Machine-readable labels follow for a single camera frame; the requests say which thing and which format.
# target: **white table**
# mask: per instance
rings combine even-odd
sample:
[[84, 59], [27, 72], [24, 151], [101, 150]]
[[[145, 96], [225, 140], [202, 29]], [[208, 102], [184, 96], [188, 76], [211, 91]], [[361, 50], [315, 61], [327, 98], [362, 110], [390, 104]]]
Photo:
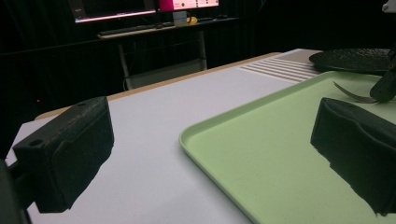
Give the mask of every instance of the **white table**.
[[[110, 158], [71, 210], [39, 214], [30, 206], [33, 223], [250, 223], [183, 152], [178, 136], [196, 122], [293, 85], [278, 77], [288, 76], [288, 67], [314, 76], [307, 57], [315, 52], [297, 49], [208, 70], [109, 101], [115, 135]], [[14, 144], [53, 118], [23, 124]], [[11, 151], [6, 162], [15, 160]]]

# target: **plastic tray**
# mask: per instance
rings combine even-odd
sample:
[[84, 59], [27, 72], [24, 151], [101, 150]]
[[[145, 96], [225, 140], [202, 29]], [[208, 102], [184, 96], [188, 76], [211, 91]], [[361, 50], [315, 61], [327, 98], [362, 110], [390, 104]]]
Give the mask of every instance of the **plastic tray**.
[[[179, 142], [255, 223], [396, 223], [396, 214], [376, 215], [310, 144], [322, 97], [353, 103], [334, 81], [368, 95], [378, 79], [323, 73], [194, 124]], [[357, 105], [396, 123], [396, 102]]]

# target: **dark background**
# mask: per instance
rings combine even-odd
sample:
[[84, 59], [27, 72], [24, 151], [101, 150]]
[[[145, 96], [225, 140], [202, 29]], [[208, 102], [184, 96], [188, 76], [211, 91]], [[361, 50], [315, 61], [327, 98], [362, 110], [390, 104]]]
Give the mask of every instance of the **dark background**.
[[[220, 0], [196, 17], [226, 14], [243, 22], [205, 31], [208, 67], [291, 49], [391, 48], [394, 16], [370, 0]], [[170, 14], [75, 25], [67, 0], [0, 0], [0, 157], [21, 124], [41, 113], [123, 91], [117, 43], [100, 31], [170, 21]], [[197, 57], [193, 33], [123, 42], [132, 74]]]

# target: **black plate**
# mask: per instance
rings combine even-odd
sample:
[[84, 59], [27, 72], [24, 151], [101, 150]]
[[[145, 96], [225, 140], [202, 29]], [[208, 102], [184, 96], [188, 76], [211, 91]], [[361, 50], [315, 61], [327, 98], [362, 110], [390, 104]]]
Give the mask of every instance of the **black plate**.
[[319, 70], [382, 75], [389, 70], [389, 49], [332, 49], [316, 53], [309, 61]]

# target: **monitor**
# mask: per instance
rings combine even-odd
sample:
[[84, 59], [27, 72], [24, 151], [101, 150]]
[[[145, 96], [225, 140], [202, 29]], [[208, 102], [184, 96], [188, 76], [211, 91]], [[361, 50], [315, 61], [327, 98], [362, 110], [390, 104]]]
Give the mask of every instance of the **monitor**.
[[75, 23], [155, 13], [153, 0], [68, 0]]
[[160, 11], [178, 11], [218, 6], [219, 0], [159, 0]]

